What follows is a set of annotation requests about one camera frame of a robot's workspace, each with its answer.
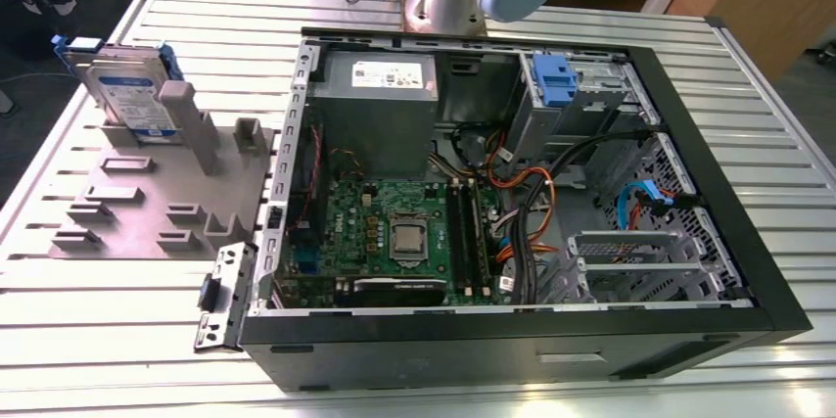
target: label sticker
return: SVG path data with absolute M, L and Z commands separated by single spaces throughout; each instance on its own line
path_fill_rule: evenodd
M 502 292 L 513 291 L 513 278 L 510 276 L 498 277 L 498 290 Z
M 506 162 L 510 162 L 510 159 L 513 159 L 513 154 L 510 154 L 510 151 L 507 149 L 505 149 L 503 147 L 499 147 L 495 150 L 495 154 L 501 157 L 501 159 Z
M 99 77 L 102 91 L 125 126 L 146 142 L 175 133 L 167 111 L 157 101 L 154 83 L 141 77 Z
M 351 87 L 422 88 L 419 64 L 353 63 Z

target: open computer tower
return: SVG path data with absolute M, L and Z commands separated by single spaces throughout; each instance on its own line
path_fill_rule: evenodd
M 195 351 L 389 389 L 663 377 L 809 329 L 651 50 L 302 36 Z

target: cpu socket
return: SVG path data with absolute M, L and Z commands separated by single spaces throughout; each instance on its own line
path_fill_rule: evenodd
M 417 267 L 429 258 L 425 219 L 389 219 L 389 257 L 405 268 Z

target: ram slot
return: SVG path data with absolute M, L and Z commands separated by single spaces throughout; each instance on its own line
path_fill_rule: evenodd
M 477 242 L 477 224 L 473 215 L 473 191 L 470 187 L 463 186 L 458 193 L 458 209 L 461 211 L 461 220 L 463 222 L 462 227 L 462 240 L 465 245 L 466 264 L 470 274 L 470 282 L 473 288 L 482 286 L 482 269 L 479 267 L 479 245 Z
M 446 191 L 446 234 L 449 238 L 449 257 L 453 268 L 453 283 L 455 291 L 461 292 L 470 286 L 465 269 L 465 252 L 461 230 L 461 211 L 458 205 L 459 188 L 449 185 Z
M 473 188 L 473 199 L 471 199 L 471 207 L 473 207 L 473 219 L 475 221 L 475 244 L 478 250 L 478 264 L 479 264 L 479 280 L 482 286 L 487 286 L 487 277 L 489 277 L 489 261 L 486 259 L 486 242 L 483 239 L 483 221 L 482 221 L 482 197 L 479 196 L 479 186 L 474 182 L 471 185 Z

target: side panel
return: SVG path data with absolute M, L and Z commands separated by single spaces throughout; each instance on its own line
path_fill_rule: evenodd
M 257 345 L 245 351 L 285 392 L 398 389 L 661 377 L 755 335 Z
M 737 262 L 751 298 L 769 313 L 774 329 L 789 331 L 789 338 L 811 326 L 781 271 L 771 259 L 739 199 L 717 164 L 705 139 L 670 84 L 655 53 L 627 48 L 638 77 L 662 117 L 687 173 L 719 232 L 723 245 Z

